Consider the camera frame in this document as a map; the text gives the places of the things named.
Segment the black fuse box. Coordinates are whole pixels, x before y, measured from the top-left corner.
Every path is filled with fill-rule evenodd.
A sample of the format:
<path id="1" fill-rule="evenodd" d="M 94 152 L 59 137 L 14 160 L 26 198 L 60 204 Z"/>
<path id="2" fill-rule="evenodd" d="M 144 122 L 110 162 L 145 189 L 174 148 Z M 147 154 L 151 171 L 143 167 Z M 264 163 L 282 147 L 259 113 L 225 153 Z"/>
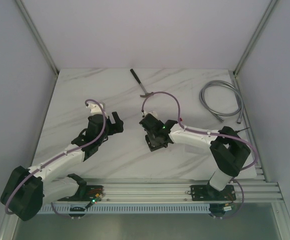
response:
<path id="1" fill-rule="evenodd" d="M 150 141 L 150 138 L 148 135 L 145 136 L 145 140 L 146 140 L 146 143 L 150 149 L 151 152 L 153 151 L 156 151 L 156 150 L 159 150 L 159 149 L 162 149 L 162 148 L 165 148 L 165 146 L 163 144 L 158 144 L 158 145 L 154 145 L 151 141 Z"/>

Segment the clear plastic fuse box cover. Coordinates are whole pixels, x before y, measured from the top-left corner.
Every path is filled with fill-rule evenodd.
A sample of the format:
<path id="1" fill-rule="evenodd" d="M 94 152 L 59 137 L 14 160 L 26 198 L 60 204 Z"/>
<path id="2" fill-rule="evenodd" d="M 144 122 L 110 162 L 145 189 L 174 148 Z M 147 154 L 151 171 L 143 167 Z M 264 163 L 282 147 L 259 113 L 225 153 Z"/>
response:
<path id="1" fill-rule="evenodd" d="M 184 147 L 185 152 L 187 153 L 191 153 L 191 154 L 203 154 L 205 153 L 205 149 L 204 148 L 200 148 L 197 146 L 192 146 L 192 145 L 185 145 Z"/>

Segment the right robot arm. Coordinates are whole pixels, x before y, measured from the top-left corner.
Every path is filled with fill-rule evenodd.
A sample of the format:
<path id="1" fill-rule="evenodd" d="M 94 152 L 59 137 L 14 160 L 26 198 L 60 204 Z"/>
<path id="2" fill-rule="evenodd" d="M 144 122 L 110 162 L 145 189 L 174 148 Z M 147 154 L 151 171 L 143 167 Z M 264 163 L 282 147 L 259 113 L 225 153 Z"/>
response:
<path id="1" fill-rule="evenodd" d="M 184 144 L 211 152 L 217 169 L 209 180 L 206 193 L 213 200 L 224 194 L 226 185 L 239 175 L 251 152 L 228 126 L 212 131 L 186 129 L 176 120 L 163 123 L 150 113 L 139 124 L 146 131 L 145 139 L 151 151 L 166 148 L 169 144 Z"/>

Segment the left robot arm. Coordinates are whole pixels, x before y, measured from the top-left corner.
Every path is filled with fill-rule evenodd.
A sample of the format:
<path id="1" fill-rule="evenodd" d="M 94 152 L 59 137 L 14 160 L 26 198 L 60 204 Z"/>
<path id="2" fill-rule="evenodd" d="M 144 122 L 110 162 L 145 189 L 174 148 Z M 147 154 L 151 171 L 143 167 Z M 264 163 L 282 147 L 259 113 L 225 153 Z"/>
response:
<path id="1" fill-rule="evenodd" d="M 15 168 L 0 197 L 8 213 L 28 221 L 47 204 L 58 200 L 88 201 L 89 186 L 75 173 L 67 170 L 94 155 L 109 136 L 122 133 L 123 121 L 113 112 L 108 116 L 95 114 L 88 117 L 88 126 L 58 155 L 38 165 Z"/>

